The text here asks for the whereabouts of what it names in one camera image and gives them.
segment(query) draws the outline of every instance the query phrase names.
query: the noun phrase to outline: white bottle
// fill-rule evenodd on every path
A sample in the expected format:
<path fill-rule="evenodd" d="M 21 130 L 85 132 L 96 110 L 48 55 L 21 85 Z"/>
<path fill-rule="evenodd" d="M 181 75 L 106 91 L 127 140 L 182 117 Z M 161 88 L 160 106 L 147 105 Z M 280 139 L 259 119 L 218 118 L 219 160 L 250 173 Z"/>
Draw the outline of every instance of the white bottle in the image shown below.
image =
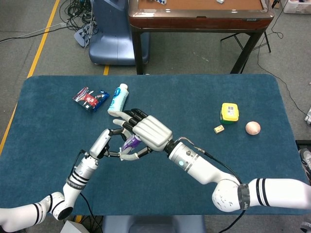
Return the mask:
<path fill-rule="evenodd" d="M 115 112 L 120 112 L 123 110 L 123 106 L 128 96 L 127 85 L 121 83 L 120 86 L 115 90 L 115 94 L 113 95 L 113 99 L 108 108 L 108 113 L 114 117 L 117 117 Z"/>

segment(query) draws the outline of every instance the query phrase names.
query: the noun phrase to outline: white bottle cap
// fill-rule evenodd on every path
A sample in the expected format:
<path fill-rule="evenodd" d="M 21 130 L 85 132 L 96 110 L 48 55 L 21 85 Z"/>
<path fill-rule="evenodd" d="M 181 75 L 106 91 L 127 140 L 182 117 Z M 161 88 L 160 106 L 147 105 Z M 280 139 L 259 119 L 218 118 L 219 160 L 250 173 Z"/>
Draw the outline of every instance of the white bottle cap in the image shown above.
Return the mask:
<path fill-rule="evenodd" d="M 126 90 L 127 90 L 127 85 L 126 85 L 126 84 L 124 84 L 124 83 L 121 83 L 121 84 L 120 84 L 120 87 L 121 87 L 121 88 L 124 88 L 124 89 L 126 89 Z"/>

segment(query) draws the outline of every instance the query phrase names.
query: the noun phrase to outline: blue table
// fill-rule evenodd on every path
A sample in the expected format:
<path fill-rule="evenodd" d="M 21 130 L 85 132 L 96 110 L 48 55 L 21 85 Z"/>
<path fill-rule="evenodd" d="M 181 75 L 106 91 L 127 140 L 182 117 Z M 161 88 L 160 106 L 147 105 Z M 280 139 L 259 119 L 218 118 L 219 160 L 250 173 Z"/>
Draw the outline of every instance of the blue table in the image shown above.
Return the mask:
<path fill-rule="evenodd" d="M 140 108 L 155 116 L 172 129 L 175 139 L 188 137 L 229 165 L 243 182 L 254 178 L 305 181 L 272 76 L 39 76 L 23 85 L 0 157 L 1 207 L 37 202 L 62 191 L 80 149 L 88 150 L 104 129 L 117 128 L 107 113 L 111 98 L 90 113 L 72 97 L 84 86 L 112 95 L 120 83 L 129 86 L 125 109 Z M 223 102 L 237 103 L 240 119 L 215 134 Z M 257 136 L 244 129 L 252 120 L 261 124 Z M 111 150 L 121 145 L 119 137 L 110 141 Z M 83 193 L 95 215 L 225 214 L 212 204 L 214 188 L 214 183 L 199 184 L 165 153 L 154 152 L 133 162 L 103 158 Z M 289 215 L 304 211 L 259 206 L 247 213 Z M 73 214 L 89 214 L 81 198 Z"/>

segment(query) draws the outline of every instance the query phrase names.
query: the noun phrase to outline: robotic hand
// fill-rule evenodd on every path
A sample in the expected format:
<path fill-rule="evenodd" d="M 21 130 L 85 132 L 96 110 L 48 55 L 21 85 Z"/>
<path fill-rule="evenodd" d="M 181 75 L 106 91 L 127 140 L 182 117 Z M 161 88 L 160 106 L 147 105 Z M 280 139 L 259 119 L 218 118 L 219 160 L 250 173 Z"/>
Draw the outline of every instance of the robotic hand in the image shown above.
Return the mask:
<path fill-rule="evenodd" d="M 153 116 L 139 109 L 118 112 L 117 115 L 123 120 L 113 122 L 133 132 L 150 150 L 165 151 L 170 160 L 201 184 L 217 183 L 212 201 L 221 211 L 245 210 L 257 205 L 311 209 L 311 186 L 301 181 L 254 179 L 249 184 L 242 184 L 235 176 L 220 171 L 183 144 L 180 140 L 185 138 L 173 141 L 172 131 Z"/>
<path fill-rule="evenodd" d="M 6 232 L 15 232 L 43 222 L 47 213 L 52 214 L 57 220 L 67 218 L 71 214 L 79 194 L 97 169 L 98 161 L 104 156 L 119 157 L 116 152 L 108 152 L 110 138 L 119 134 L 124 140 L 131 136 L 125 129 L 106 129 L 98 137 L 89 153 L 81 152 L 84 157 L 66 179 L 66 184 L 63 187 L 64 194 L 55 192 L 34 204 L 0 209 L 0 226 Z"/>

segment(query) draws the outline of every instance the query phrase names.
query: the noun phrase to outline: yellow container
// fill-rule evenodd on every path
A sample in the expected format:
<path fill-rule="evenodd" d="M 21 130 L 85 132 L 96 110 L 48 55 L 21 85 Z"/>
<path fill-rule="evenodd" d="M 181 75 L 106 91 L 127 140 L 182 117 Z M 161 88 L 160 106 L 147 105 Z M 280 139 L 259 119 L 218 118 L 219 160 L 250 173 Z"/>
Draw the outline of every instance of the yellow container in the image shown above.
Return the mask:
<path fill-rule="evenodd" d="M 223 124 L 232 124 L 239 120 L 239 109 L 235 103 L 223 103 L 220 111 L 220 121 Z"/>

